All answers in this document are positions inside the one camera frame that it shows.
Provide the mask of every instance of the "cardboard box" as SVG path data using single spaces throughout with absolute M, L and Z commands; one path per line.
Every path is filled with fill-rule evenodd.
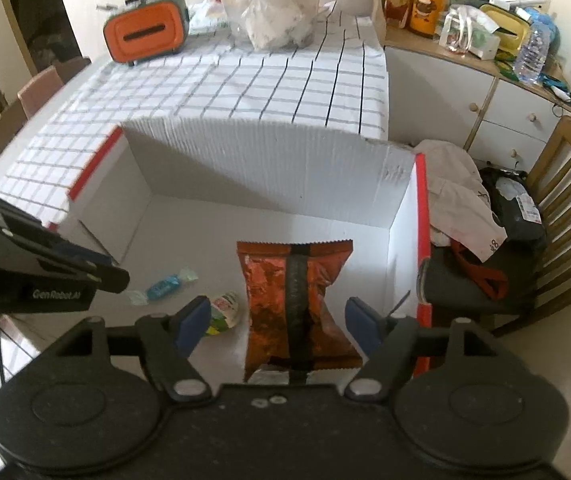
M 345 329 L 351 296 L 387 314 L 408 291 L 401 312 L 429 324 L 417 290 L 429 256 L 425 165 L 402 146 L 290 124 L 140 120 L 115 128 L 69 198 L 59 232 L 94 249 L 99 241 L 130 272 L 131 290 L 184 267 L 199 280 L 149 306 L 99 292 L 88 313 L 25 319 L 44 340 L 88 315 L 115 326 L 173 314 L 197 294 L 234 290 L 245 300 L 238 240 L 352 239 L 354 252 L 326 293 L 338 325 Z M 243 308 L 240 325 L 204 338 L 190 359 L 213 386 L 243 379 Z

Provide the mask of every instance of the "cabinet door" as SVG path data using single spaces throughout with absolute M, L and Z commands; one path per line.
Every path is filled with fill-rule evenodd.
M 485 120 L 547 142 L 563 113 L 569 114 L 543 97 L 500 81 Z
M 470 156 L 511 170 L 530 171 L 541 155 L 545 142 L 483 121 L 470 146 Z
M 435 57 L 385 50 L 390 75 L 390 140 L 416 146 L 424 139 L 463 147 L 493 77 Z

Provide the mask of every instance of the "orange thermos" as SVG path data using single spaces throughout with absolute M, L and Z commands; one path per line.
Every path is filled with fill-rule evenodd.
M 432 37 L 446 2 L 447 0 L 413 0 L 409 28 L 423 36 Z

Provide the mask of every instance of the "black circular disc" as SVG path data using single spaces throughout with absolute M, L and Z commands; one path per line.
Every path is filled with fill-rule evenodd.
M 394 413 L 420 449 L 470 470 L 549 460 L 568 424 L 565 400 L 551 384 L 491 363 L 444 365 L 414 378 L 399 392 Z
M 0 390 L 0 451 L 43 471 L 101 468 L 127 456 L 160 416 L 153 387 L 92 359 L 26 368 Z

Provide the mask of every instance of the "silver screw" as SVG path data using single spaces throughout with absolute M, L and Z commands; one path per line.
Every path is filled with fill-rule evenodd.
M 255 408 L 267 408 L 270 403 L 267 399 L 252 399 L 251 405 Z
M 285 404 L 287 399 L 283 395 L 273 395 L 270 397 L 270 402 L 272 402 L 272 404 Z
M 198 397 L 206 392 L 208 387 L 198 379 L 184 379 L 174 384 L 174 392 L 182 397 Z
M 355 396 L 365 397 L 375 396 L 382 390 L 383 386 L 374 379 L 356 379 L 350 383 L 349 388 Z

